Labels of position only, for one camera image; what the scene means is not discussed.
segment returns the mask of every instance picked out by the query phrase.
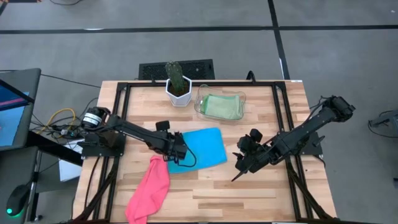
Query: computer mouse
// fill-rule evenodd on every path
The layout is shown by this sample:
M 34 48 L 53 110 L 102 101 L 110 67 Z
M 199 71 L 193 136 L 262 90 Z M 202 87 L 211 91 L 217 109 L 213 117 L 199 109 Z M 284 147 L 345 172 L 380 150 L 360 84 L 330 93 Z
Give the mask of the computer mouse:
M 18 215 L 22 211 L 29 197 L 29 187 L 28 184 L 22 184 L 12 191 L 6 207 L 6 212 L 9 216 Z

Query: floor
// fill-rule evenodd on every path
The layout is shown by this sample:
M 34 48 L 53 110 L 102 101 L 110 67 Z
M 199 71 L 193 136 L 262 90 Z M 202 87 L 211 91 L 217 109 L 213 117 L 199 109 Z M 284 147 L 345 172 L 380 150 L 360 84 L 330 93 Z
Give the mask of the floor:
M 359 222 L 398 223 L 398 189 L 392 181 L 398 177 L 398 139 L 377 136 L 367 127 L 369 119 L 398 107 L 398 27 L 378 26 L 398 24 L 398 2 L 277 0 L 277 21 L 271 19 L 268 2 L 84 0 L 74 6 L 50 1 L 9 3 L 0 16 L 0 70 L 39 67 L 43 74 L 101 85 L 103 80 L 137 78 L 140 63 L 212 58 L 217 79 L 244 78 L 252 70 L 257 79 L 290 76 L 303 80 L 311 105 L 320 95 L 341 95 L 357 109 L 348 122 L 329 124 L 319 131 L 326 136 L 322 148 L 338 216 Z M 281 29 L 280 39 L 275 41 L 274 31 L 266 28 L 275 26 L 275 22 L 280 27 L 329 27 Z M 190 32 L 124 29 L 197 26 L 263 28 Z M 342 30 L 334 26 L 364 27 Z M 51 31 L 99 28 L 113 31 Z M 10 34 L 2 30 L 49 30 L 51 34 Z M 98 92 L 97 88 L 42 77 L 34 114 L 42 122 L 60 108 L 74 108 L 80 114 Z M 394 135 L 389 127 L 376 131 Z M 51 157 L 44 159 L 45 164 L 53 161 Z M 58 175 L 58 167 L 54 167 L 45 176 L 56 183 Z M 51 183 L 43 188 L 57 191 L 41 196 L 41 223 L 59 222 L 70 216 L 77 181 Z M 65 203 L 55 209 L 50 206 L 54 201 Z

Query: potted plant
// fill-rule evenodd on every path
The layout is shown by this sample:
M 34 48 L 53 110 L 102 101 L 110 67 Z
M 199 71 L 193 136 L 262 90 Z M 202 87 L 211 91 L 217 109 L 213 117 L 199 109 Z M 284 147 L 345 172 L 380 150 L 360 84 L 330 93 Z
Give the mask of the potted plant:
M 182 75 L 181 65 L 178 62 L 167 62 L 166 72 L 169 79 L 166 81 L 166 93 L 173 106 L 184 107 L 192 98 L 192 81 Z

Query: yellow cable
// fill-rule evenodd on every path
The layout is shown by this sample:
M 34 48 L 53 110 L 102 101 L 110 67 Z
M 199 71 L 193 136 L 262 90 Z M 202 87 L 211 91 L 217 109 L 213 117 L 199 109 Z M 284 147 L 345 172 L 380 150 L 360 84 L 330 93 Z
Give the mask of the yellow cable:
M 71 109 L 71 108 L 64 108 L 64 109 L 61 109 L 61 110 L 58 110 L 57 112 L 55 112 L 55 113 L 51 116 L 51 118 L 49 119 L 49 121 L 47 122 L 47 124 L 46 124 L 40 131 L 37 131 L 36 134 L 42 134 L 43 131 L 44 131 L 46 128 L 48 128 L 49 124 L 52 122 L 52 120 L 54 119 L 54 117 L 55 117 L 57 114 L 59 114 L 59 113 L 61 113 L 61 112 L 64 112 L 64 111 L 71 111 L 71 112 L 72 112 L 72 114 L 73 114 L 73 120 L 70 122 L 70 123 L 72 124 L 72 123 L 76 120 L 75 111 L 74 111 L 73 109 Z

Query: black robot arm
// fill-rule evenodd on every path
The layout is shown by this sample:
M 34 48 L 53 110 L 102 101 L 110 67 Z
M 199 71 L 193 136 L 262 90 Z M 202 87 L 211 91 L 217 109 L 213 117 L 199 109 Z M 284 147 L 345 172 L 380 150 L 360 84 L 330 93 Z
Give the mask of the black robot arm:
M 313 114 L 319 107 L 322 107 L 319 113 Z M 303 124 L 289 132 L 278 133 L 264 144 L 259 144 L 262 134 L 252 129 L 250 135 L 239 139 L 238 147 L 242 154 L 234 154 L 238 158 L 235 167 L 241 172 L 233 181 L 247 171 L 255 173 L 268 164 L 276 165 L 287 156 L 298 154 L 312 133 L 327 123 L 345 122 L 352 117 L 354 110 L 355 107 L 342 97 L 331 96 L 320 103 Z
M 156 123 L 156 131 L 142 128 L 136 124 L 121 119 L 116 114 L 110 114 L 106 108 L 90 108 L 83 121 L 83 129 L 86 131 L 85 141 L 80 143 L 84 146 L 100 145 L 102 147 L 117 147 L 117 136 L 123 133 L 132 138 L 145 142 L 149 149 L 164 156 L 166 161 L 184 159 L 187 146 L 181 133 L 169 133 L 169 121 Z

